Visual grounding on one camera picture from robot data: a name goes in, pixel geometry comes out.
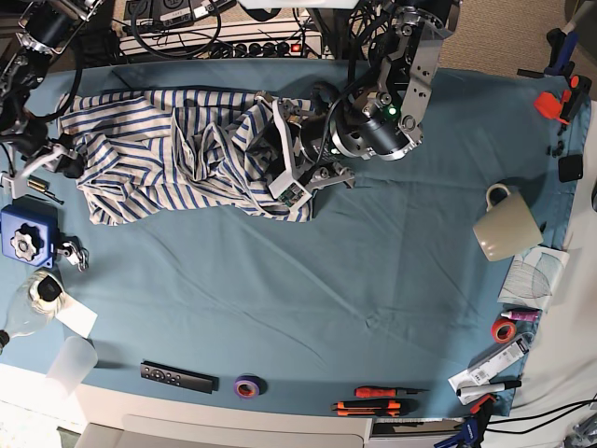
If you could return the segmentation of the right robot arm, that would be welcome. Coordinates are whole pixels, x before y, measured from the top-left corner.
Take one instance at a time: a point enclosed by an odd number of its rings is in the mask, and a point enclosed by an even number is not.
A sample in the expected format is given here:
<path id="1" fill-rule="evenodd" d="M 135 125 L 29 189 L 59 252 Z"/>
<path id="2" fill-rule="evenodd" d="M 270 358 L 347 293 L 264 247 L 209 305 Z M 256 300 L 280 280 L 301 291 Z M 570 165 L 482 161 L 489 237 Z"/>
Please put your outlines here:
<path id="1" fill-rule="evenodd" d="M 75 101 L 83 74 L 83 50 L 76 35 L 94 17 L 100 1 L 32 1 L 21 13 L 15 34 L 19 47 L 1 57 L 1 145 L 15 150 L 25 166 L 38 162 L 53 173 L 76 179 L 83 174 L 84 157 L 74 138 L 49 137 L 48 124 L 62 117 Z M 75 54 L 71 89 L 57 110 L 36 116 L 25 107 L 31 91 L 45 80 L 50 66 L 67 48 Z"/>

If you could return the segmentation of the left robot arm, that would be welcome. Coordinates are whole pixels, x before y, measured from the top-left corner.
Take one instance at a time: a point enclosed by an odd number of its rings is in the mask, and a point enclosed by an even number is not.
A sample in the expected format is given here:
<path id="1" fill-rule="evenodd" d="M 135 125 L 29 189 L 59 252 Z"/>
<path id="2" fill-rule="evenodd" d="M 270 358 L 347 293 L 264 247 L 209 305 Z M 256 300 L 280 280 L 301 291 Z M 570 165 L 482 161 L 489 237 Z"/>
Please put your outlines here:
<path id="1" fill-rule="evenodd" d="M 387 1 L 354 39 L 347 84 L 312 85 L 315 112 L 291 153 L 301 172 L 343 158 L 395 161 L 423 141 L 422 121 L 458 1 Z"/>

